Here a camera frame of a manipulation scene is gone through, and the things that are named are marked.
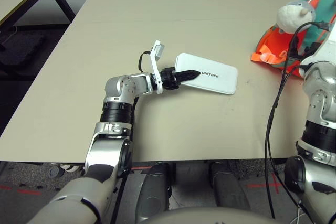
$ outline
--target black cable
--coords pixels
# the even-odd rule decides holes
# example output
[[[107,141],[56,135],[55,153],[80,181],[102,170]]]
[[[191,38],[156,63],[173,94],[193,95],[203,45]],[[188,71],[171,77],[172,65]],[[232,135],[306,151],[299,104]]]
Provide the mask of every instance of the black cable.
[[[115,201],[116,204],[114,206],[114,210],[113,210],[113,214],[112,214],[110,224],[115,224],[115,222],[117,220],[120,201],[121,201],[121,197],[122,197],[122,194],[124,192],[124,189],[125,189],[126,180],[127,180],[127,175],[125,177],[123,177],[122,182],[120,184],[120,188],[119,188],[117,199]]]
[[[140,55],[139,63],[138,63],[138,69],[139,69],[139,71],[142,72],[142,73],[143,73],[143,71],[142,71],[142,67],[141,67],[142,56],[143,56],[143,55],[150,55],[150,54],[151,54],[150,51],[145,51],[145,52],[143,52],[143,53]]]
[[[275,173],[275,175],[277,176],[278,180],[280,181],[280,183],[282,184],[282,186],[284,187],[286,193],[288,194],[288,196],[291,198],[291,200],[294,202],[294,204],[298,207],[298,203],[294,200],[294,198],[292,197],[292,195],[290,194],[288,188],[286,187],[286,185],[282,182],[276,168],[273,162],[273,158],[271,155],[271,151],[270,151],[270,141],[269,141],[269,136],[270,136],[270,130],[272,127],[272,123],[273,123],[273,118],[274,118],[274,113],[275,113],[275,109],[278,106],[278,101],[280,98],[280,95],[283,91],[283,88],[288,80],[288,78],[292,75],[292,73],[294,72],[295,69],[298,68],[298,66],[295,66],[294,68],[292,68],[290,70],[290,72],[287,74],[286,70],[287,70],[287,64],[288,64],[288,60],[291,56],[291,54],[297,54],[297,44],[298,44],[298,38],[297,38],[297,34],[301,31],[301,29],[303,27],[305,27],[306,25],[315,25],[318,28],[322,28],[325,30],[329,30],[330,26],[328,23],[326,22],[307,22],[302,24],[301,26],[299,26],[299,28],[295,31],[295,33],[293,34],[293,37],[289,43],[289,47],[288,47],[288,52],[286,55],[286,60],[285,60],[285,64],[283,66],[283,72],[282,72],[282,76],[281,76],[281,83],[280,83],[280,87],[278,90],[278,94],[274,100],[269,118],[268,118],[268,122],[267,122],[267,128],[266,128],[266,136],[265,136],[265,155],[264,155],[264,159],[265,159],[265,163],[264,163],[264,169],[265,169],[265,182],[266,182],[266,191],[267,191],[267,197],[268,197],[268,203],[269,203],[269,208],[271,211],[271,215],[272,218],[275,219],[275,214],[274,214],[274,208],[273,208],[273,204],[272,204],[272,197],[271,197],[271,193],[270,193],[270,189],[269,189],[269,181],[268,181],[268,165],[267,165],[267,152],[269,153],[269,157],[270,157],[270,161],[271,161],[271,166],[273,168],[273,171]]]

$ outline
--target stuffed toy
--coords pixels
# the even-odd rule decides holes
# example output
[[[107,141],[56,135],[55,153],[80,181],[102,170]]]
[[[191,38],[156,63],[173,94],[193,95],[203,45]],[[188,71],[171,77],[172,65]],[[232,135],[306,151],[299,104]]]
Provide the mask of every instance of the stuffed toy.
[[[336,0],[296,0],[281,7],[277,14],[277,23],[270,27],[259,41],[251,60],[265,62],[283,69],[289,42],[299,26],[310,21],[332,23],[336,18]],[[298,33],[298,57],[289,59],[286,70],[299,65],[300,61],[315,51],[324,41],[326,31],[307,25]],[[300,76],[299,70],[293,74]]]

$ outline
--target white box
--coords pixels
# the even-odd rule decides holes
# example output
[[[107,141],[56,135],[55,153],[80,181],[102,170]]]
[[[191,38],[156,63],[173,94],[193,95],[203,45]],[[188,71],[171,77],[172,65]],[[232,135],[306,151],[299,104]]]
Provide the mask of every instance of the white box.
[[[223,94],[234,94],[236,92],[238,70],[235,67],[182,53],[176,58],[175,68],[176,72],[185,70],[201,72],[194,80],[182,82],[183,85]]]

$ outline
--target table leg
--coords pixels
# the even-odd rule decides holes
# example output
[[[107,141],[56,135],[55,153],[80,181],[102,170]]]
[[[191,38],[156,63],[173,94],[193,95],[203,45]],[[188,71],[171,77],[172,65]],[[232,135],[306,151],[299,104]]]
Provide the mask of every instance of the table leg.
[[[73,13],[71,7],[69,6],[68,2],[66,0],[56,0],[59,7],[61,7],[62,11],[65,13],[65,15],[68,17],[70,22],[73,21],[75,18],[75,14]]]
[[[0,52],[3,52],[5,50],[6,50],[6,48],[3,45],[0,44]]]

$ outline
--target robotic arm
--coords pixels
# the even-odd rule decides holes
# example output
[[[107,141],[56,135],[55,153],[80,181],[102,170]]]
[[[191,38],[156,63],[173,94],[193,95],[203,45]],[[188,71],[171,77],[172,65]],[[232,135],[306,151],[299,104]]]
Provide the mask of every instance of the robotic arm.
[[[138,97],[177,89],[181,81],[200,75],[195,70],[175,72],[175,68],[159,72],[156,61],[163,48],[157,40],[151,50],[153,74],[142,72],[107,81],[102,115],[86,157],[86,174],[70,181],[29,223],[101,222],[117,179],[131,170],[132,127]]]
[[[288,158],[285,184],[317,224],[336,220],[336,29],[302,65],[309,97],[306,129],[297,156]]]

